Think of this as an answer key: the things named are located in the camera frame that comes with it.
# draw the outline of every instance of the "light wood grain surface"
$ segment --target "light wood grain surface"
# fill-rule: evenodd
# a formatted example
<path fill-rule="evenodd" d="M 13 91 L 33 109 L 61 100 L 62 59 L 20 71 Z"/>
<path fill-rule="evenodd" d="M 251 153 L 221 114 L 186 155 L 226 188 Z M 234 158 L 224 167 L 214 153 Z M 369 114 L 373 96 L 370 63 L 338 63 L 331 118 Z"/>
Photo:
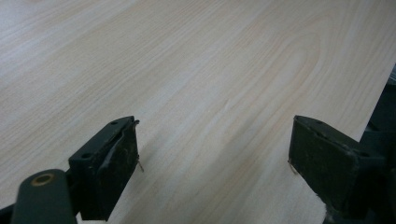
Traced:
<path fill-rule="evenodd" d="M 396 62 L 396 2 L 0 2 L 0 206 L 105 124 L 141 161 L 110 223 L 321 223 L 292 118 L 359 140 Z"/>

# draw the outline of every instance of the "black object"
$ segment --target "black object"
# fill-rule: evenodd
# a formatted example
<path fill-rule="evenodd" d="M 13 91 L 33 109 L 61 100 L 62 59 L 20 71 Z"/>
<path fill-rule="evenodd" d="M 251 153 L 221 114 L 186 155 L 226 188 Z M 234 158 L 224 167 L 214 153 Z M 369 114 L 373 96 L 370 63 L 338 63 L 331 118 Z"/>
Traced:
<path fill-rule="evenodd" d="M 326 203 L 324 223 L 396 223 L 396 89 L 387 86 L 361 142 L 296 116 L 289 163 Z"/>
<path fill-rule="evenodd" d="M 108 123 L 69 159 L 70 169 L 25 179 L 15 204 L 0 210 L 0 223 L 77 223 L 108 220 L 139 163 L 134 117 Z"/>

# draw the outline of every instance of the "wooden table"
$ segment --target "wooden table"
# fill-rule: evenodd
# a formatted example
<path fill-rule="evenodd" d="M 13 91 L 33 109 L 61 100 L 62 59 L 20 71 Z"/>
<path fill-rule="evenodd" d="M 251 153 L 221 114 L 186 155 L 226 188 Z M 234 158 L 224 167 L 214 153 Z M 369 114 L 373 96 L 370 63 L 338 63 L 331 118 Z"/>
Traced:
<path fill-rule="evenodd" d="M 0 204 L 135 115 L 110 223 L 321 223 L 292 118 L 359 140 L 396 62 L 395 1 L 0 3 Z"/>

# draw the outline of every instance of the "wood grain pattern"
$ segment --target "wood grain pattern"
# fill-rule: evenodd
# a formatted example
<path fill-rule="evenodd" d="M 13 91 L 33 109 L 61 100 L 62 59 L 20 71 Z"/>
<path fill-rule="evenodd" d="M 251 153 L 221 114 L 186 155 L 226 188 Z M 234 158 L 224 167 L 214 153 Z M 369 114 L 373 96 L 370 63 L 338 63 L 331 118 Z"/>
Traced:
<path fill-rule="evenodd" d="M 0 205 L 113 119 L 141 120 L 110 223 L 321 223 L 295 114 L 359 139 L 396 62 L 396 2 L 1 1 Z"/>

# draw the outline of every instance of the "table surface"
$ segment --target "table surface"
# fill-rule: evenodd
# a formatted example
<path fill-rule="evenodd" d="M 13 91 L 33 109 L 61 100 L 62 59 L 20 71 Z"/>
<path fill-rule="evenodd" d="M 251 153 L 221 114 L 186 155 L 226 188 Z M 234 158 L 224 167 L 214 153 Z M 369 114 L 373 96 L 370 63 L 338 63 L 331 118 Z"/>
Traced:
<path fill-rule="evenodd" d="M 359 140 L 396 62 L 396 2 L 0 2 L 0 205 L 113 119 L 140 119 L 110 223 L 321 223 L 292 119 Z"/>

